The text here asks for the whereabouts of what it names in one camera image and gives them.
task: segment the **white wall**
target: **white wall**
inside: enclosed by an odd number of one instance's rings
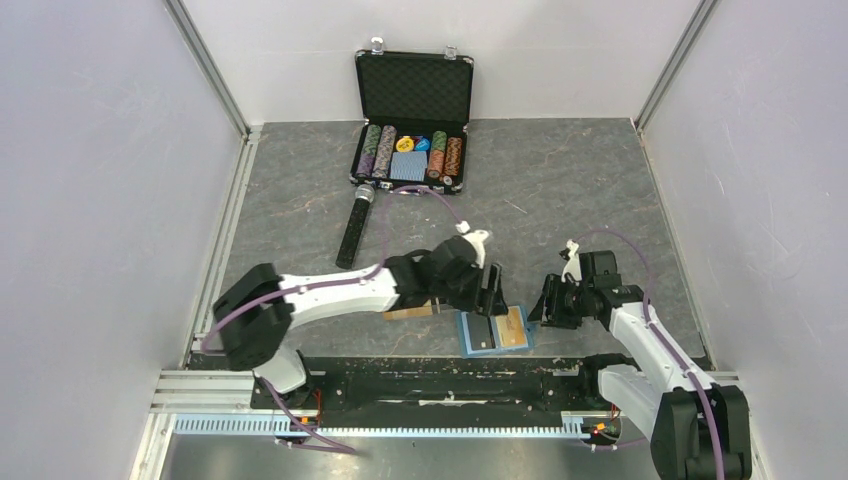
[[[362,118],[353,53],[475,58],[475,118],[632,117],[697,0],[186,0],[250,123]]]
[[[848,4],[722,2],[648,153],[776,479],[848,468]]]
[[[127,478],[239,139],[159,0],[0,15],[0,478]]]

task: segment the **robotic arm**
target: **robotic arm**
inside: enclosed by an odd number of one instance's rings
[[[470,231],[433,251],[415,250],[353,272],[300,277],[278,275],[267,263],[253,267],[213,305],[216,323],[225,325],[219,332],[230,369],[254,370],[286,394],[307,381],[298,352],[282,345],[286,332],[300,325],[345,313],[420,307],[434,297],[484,316],[505,314],[501,267],[485,268],[489,236]],[[259,302],[263,297],[268,300]],[[256,305],[237,312],[249,303]]]
[[[724,478],[752,473],[748,403],[736,386],[720,386],[704,372],[660,323],[653,306],[643,304],[642,289],[622,285],[611,251],[577,255],[569,241],[561,255],[561,275],[545,280],[530,320],[576,328],[584,317],[599,320],[632,354],[638,369],[620,356],[584,361],[584,378],[595,393],[616,405],[651,442],[660,478],[714,479],[716,462],[698,387],[706,393],[716,420]]]

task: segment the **open black briefcase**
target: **open black briefcase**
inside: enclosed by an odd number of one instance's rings
[[[444,54],[383,51],[382,39],[356,53],[366,124],[350,181],[391,190],[426,185],[462,190],[474,60],[447,47]]]

